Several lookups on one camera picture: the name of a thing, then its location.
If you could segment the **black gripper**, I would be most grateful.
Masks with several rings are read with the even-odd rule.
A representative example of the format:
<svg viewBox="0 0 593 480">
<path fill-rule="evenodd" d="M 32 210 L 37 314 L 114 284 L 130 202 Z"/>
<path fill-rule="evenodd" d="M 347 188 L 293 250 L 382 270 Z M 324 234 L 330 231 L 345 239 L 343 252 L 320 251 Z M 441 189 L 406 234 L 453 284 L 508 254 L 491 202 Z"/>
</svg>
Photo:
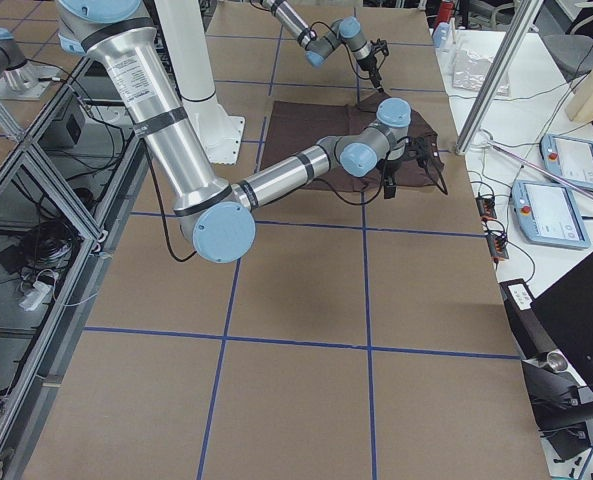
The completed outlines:
<svg viewBox="0 0 593 480">
<path fill-rule="evenodd" d="M 402 155 L 386 163 L 387 173 L 421 173 L 429 170 L 439 170 L 438 146 L 436 139 L 431 136 L 409 138 Z"/>
<path fill-rule="evenodd" d="M 382 77 L 379 72 L 376 56 L 370 52 L 366 57 L 359 60 L 359 66 L 362 71 L 366 72 L 369 80 L 373 83 L 373 87 L 380 93 L 384 92 L 381 85 Z"/>
</svg>

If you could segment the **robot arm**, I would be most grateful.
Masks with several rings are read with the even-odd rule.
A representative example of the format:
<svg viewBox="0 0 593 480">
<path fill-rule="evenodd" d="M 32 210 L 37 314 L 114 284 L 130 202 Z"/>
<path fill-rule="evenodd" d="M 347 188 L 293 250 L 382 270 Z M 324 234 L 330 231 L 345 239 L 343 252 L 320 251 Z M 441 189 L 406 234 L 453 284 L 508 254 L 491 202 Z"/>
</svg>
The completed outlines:
<svg viewBox="0 0 593 480">
<path fill-rule="evenodd" d="M 322 21 L 309 24 L 288 1 L 250 1 L 249 4 L 276 18 L 304 50 L 313 67 L 322 66 L 343 47 L 356 77 L 369 81 L 377 92 L 384 92 L 380 68 L 389 56 L 387 41 L 369 40 L 355 16 L 337 19 L 331 25 Z"/>
<path fill-rule="evenodd" d="M 335 168 L 354 177 L 397 168 L 409 140 L 410 105 L 385 98 L 355 135 L 327 136 L 237 183 L 219 177 L 210 157 L 242 136 L 244 121 L 219 104 L 199 7 L 160 1 L 61 1 L 65 51 L 99 62 L 119 93 L 137 137 L 175 192 L 175 214 L 196 253 L 214 263 L 252 246 L 256 209 Z"/>
</svg>

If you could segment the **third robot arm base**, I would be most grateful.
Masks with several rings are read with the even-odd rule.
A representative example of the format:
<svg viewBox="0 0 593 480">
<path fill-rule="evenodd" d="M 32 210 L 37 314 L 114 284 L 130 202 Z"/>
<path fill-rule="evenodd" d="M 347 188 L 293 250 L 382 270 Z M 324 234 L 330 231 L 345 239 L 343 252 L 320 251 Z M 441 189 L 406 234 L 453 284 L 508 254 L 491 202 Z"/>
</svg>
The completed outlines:
<svg viewBox="0 0 593 480">
<path fill-rule="evenodd" d="M 61 81 L 57 67 L 30 61 L 13 34 L 0 27 L 0 99 L 37 101 Z"/>
</svg>

